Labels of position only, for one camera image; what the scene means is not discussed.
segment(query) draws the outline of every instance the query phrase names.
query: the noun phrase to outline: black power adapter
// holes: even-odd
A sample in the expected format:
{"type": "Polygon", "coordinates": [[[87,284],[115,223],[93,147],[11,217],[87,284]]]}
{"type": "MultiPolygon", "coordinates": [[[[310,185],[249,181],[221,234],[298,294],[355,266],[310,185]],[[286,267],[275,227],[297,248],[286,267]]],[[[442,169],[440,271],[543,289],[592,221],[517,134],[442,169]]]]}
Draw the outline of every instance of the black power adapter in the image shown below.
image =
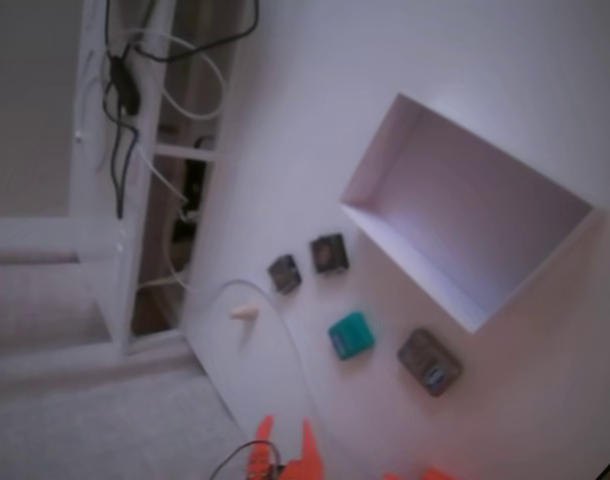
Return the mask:
{"type": "Polygon", "coordinates": [[[141,95],[138,92],[134,77],[121,57],[111,55],[109,63],[109,75],[114,88],[116,88],[120,104],[128,115],[137,115],[141,106],[141,95]]]}

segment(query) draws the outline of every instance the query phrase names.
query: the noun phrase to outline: white surface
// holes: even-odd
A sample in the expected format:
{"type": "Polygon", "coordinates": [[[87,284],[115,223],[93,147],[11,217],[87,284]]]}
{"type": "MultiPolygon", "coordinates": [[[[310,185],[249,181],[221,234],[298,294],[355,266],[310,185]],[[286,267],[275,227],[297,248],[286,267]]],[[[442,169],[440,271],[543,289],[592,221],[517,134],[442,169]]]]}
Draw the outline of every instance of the white surface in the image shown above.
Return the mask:
{"type": "Polygon", "coordinates": [[[202,160],[203,162],[213,162],[216,160],[216,152],[200,148],[179,147],[178,145],[167,145],[164,143],[156,144],[154,150],[156,155],[165,157],[180,158],[183,160],[202,160]]]}
{"type": "MultiPolygon", "coordinates": [[[[260,29],[240,45],[195,286],[210,295],[294,254],[304,281],[283,318],[327,427],[376,470],[415,478],[434,464],[464,480],[595,478],[610,461],[610,1],[265,0],[261,8],[260,29]],[[606,213],[476,335],[339,205],[401,91],[606,213]],[[350,270],[317,277],[308,242],[335,231],[345,235],[350,270]],[[341,363],[327,328],[355,309],[376,346],[341,363]],[[440,399],[395,357],[419,326],[464,364],[440,399]]],[[[200,297],[185,321],[219,321],[201,314],[200,297]]],[[[265,394],[281,392],[268,383],[265,394]]]]}
{"type": "Polygon", "coordinates": [[[272,441],[286,459],[297,457],[301,421],[313,412],[298,353],[277,312],[249,286],[232,285],[210,302],[204,314],[217,320],[191,323],[187,339],[205,359],[203,367],[216,390],[230,400],[232,415],[250,438],[266,415],[274,415],[272,441]],[[250,302],[260,309],[256,320],[230,318],[233,305],[250,302]],[[268,396],[268,385],[280,394],[268,396]]]}
{"type": "Polygon", "coordinates": [[[0,217],[67,215],[82,0],[0,0],[0,217]]]}
{"type": "Polygon", "coordinates": [[[73,254],[73,222],[67,217],[0,218],[0,250],[73,254]]]}
{"type": "Polygon", "coordinates": [[[343,202],[353,206],[350,218],[472,333],[544,271],[592,212],[404,95],[392,104],[343,202]]]}

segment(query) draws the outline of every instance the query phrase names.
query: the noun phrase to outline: gray carpet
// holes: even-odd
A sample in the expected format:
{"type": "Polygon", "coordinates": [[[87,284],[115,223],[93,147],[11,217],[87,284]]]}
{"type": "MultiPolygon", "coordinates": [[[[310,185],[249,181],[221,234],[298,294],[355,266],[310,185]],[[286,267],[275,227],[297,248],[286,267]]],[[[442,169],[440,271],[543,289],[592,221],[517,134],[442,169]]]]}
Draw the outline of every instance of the gray carpet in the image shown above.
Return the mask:
{"type": "Polygon", "coordinates": [[[78,265],[0,266],[1,480],[205,479],[244,441],[185,345],[114,353],[78,265]]]}

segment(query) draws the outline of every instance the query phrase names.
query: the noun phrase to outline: white wall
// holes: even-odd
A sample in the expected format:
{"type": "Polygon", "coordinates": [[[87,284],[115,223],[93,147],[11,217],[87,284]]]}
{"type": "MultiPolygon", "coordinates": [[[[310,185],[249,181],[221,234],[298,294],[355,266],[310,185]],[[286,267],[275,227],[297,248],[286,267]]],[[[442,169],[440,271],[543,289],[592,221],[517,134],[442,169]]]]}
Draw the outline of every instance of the white wall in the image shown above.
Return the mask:
{"type": "Polygon", "coordinates": [[[0,0],[0,217],[68,212],[81,0],[0,0]]]}
{"type": "MultiPolygon", "coordinates": [[[[241,45],[231,89],[193,266],[197,288],[265,278],[277,255],[296,256],[304,283],[281,301],[284,321],[328,427],[377,471],[411,479],[434,464],[458,479],[595,478],[610,460],[610,1],[261,4],[261,27],[241,45]],[[475,335],[338,205],[400,91],[605,211],[600,228],[475,335]],[[318,278],[307,242],[337,230],[351,270],[318,278]],[[366,312],[377,344],[340,363],[326,330],[353,309],[366,312]],[[440,399],[396,360],[418,326],[465,367],[440,399]]],[[[196,298],[185,321],[223,321],[202,312],[196,298]]],[[[280,384],[262,388],[280,395],[280,384]]]]}

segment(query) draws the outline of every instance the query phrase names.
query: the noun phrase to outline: green case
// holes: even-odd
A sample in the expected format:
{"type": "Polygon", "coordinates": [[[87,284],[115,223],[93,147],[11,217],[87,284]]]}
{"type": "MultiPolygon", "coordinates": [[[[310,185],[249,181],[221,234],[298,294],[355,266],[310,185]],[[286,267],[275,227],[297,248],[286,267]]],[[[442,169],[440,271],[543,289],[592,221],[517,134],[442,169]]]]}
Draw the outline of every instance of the green case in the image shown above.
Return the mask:
{"type": "Polygon", "coordinates": [[[341,360],[347,360],[374,345],[374,336],[361,312],[350,313],[334,324],[328,333],[341,360]]]}

